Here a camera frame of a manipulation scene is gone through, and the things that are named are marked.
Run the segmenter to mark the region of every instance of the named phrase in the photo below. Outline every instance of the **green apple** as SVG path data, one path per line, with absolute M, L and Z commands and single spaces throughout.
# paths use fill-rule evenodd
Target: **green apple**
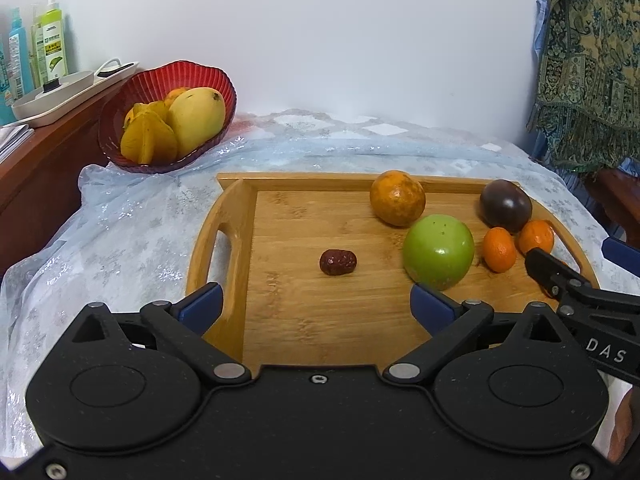
M 449 215 L 429 215 L 406 234 L 402 262 L 414 282 L 446 290 L 465 277 L 474 250 L 474 238 L 466 224 Z

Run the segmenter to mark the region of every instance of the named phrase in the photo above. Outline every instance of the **transparent plastic sheet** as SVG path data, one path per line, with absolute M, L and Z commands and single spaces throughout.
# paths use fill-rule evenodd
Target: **transparent plastic sheet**
M 47 247 L 13 266 L 0 288 L 0 456 L 40 446 L 24 391 L 78 311 L 103 301 L 114 312 L 180 300 L 195 237 L 222 192 L 220 171 L 320 171 L 506 178 L 522 184 L 572 232 L 603 288 L 640 293 L 640 282 L 606 262 L 606 232 L 554 173 L 512 144 L 467 132 L 288 110 L 239 118 L 232 133 L 190 166 L 140 175 L 109 165 L 82 170 L 82 207 Z M 209 279 L 224 284 L 228 240 L 216 241 Z M 561 243 L 554 253 L 572 262 Z M 606 451 L 608 437 L 599 449 Z

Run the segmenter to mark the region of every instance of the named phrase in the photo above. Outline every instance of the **tray rim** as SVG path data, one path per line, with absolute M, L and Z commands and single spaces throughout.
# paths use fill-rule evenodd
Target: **tray rim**
M 259 191 L 359 191 L 370 189 L 377 173 L 219 173 L 217 181 L 223 189 L 211 207 L 198 234 L 187 274 L 186 294 L 205 285 L 209 273 L 213 248 L 218 231 L 231 243 L 231 256 L 226 275 L 225 302 L 218 320 L 203 338 L 242 361 L 244 322 L 248 291 L 249 268 L 254 238 L 254 220 Z M 492 179 L 418 176 L 416 178 L 427 193 L 480 194 Z M 599 288 L 590 261 L 570 231 L 535 199 L 533 217 L 549 222 L 556 235 L 580 267 L 580 273 L 594 288 Z

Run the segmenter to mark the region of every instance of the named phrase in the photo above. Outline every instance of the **blue gripper pad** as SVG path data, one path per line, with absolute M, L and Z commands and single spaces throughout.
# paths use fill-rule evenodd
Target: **blue gripper pad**
M 412 316 L 431 336 L 435 336 L 462 314 L 462 307 L 451 298 L 418 283 L 411 289 L 409 304 Z
M 171 306 L 171 314 L 202 336 L 222 314 L 223 293 L 218 283 L 207 283 Z
M 610 262 L 640 276 L 640 251 L 617 238 L 606 238 L 602 243 L 602 256 Z

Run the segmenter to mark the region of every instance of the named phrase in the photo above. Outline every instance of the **bottle cap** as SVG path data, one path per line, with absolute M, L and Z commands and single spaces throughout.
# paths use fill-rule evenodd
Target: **bottle cap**
M 20 28 L 22 26 L 20 9 L 18 7 L 15 7 L 14 9 L 11 9 L 11 13 L 12 13 L 11 28 Z
M 50 10 L 56 10 L 60 8 L 60 4 L 57 3 L 56 0 L 49 0 L 47 3 L 47 12 L 49 12 Z

